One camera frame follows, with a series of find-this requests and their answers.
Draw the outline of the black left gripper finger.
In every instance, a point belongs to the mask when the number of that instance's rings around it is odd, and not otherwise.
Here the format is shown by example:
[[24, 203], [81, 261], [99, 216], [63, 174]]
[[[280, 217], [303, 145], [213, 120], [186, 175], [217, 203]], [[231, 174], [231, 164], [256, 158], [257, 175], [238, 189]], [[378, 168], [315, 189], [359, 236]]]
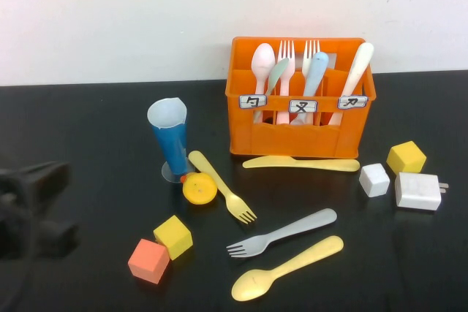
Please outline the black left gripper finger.
[[70, 165], [66, 162], [48, 161], [21, 169], [37, 196], [55, 196], [63, 191], [70, 179]]
[[64, 251], [78, 244], [78, 224], [44, 220], [39, 223], [38, 246], [43, 251]]

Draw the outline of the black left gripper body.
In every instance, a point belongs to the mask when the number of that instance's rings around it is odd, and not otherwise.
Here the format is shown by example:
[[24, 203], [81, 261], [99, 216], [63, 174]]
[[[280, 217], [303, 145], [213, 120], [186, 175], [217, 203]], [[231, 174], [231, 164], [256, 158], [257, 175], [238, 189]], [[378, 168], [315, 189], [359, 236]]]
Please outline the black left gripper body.
[[1, 171], [1, 258], [42, 254], [38, 219], [45, 176], [38, 169]]

